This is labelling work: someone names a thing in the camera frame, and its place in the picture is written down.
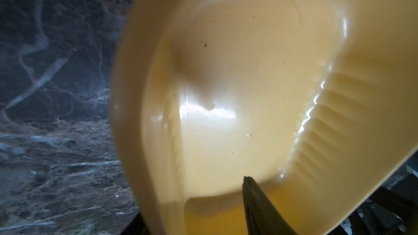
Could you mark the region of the yellow storage tray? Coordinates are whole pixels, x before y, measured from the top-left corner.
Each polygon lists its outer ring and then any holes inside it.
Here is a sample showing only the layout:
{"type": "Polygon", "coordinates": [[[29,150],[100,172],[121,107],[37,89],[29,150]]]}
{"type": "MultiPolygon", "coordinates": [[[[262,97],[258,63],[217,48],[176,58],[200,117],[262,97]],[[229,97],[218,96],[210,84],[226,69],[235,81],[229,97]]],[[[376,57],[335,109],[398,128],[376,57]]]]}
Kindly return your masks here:
{"type": "Polygon", "coordinates": [[[325,235],[418,149],[418,0],[135,0],[110,115],[151,234],[246,234],[250,176],[325,235]]]}

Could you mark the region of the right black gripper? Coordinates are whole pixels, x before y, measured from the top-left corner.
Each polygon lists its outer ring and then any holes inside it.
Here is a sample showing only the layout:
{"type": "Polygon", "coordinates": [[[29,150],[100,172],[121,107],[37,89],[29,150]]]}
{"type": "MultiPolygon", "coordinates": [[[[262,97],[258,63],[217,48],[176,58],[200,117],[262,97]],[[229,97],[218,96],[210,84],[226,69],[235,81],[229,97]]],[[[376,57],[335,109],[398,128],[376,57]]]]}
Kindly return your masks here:
{"type": "Polygon", "coordinates": [[[418,178],[408,175],[391,189],[379,187],[331,235],[416,235],[418,178]]]}

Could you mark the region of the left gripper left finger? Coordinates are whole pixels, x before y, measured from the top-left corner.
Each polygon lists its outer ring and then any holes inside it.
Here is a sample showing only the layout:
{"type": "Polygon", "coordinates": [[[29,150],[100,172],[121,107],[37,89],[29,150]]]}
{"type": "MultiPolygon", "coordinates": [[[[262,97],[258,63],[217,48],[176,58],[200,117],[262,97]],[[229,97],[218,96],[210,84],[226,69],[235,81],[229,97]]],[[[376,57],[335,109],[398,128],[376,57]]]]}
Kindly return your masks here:
{"type": "Polygon", "coordinates": [[[121,235],[149,235],[149,230],[141,213],[135,216],[130,224],[122,231],[121,235]]]}

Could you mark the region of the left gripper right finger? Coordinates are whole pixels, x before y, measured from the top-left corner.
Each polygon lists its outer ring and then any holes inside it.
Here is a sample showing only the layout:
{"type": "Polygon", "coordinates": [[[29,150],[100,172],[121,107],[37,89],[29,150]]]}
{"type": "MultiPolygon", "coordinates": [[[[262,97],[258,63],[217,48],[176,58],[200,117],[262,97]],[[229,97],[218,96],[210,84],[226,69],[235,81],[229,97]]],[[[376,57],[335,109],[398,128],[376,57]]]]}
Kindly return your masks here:
{"type": "Polygon", "coordinates": [[[250,235],[295,234],[252,177],[244,177],[242,194],[247,230],[250,235]]]}

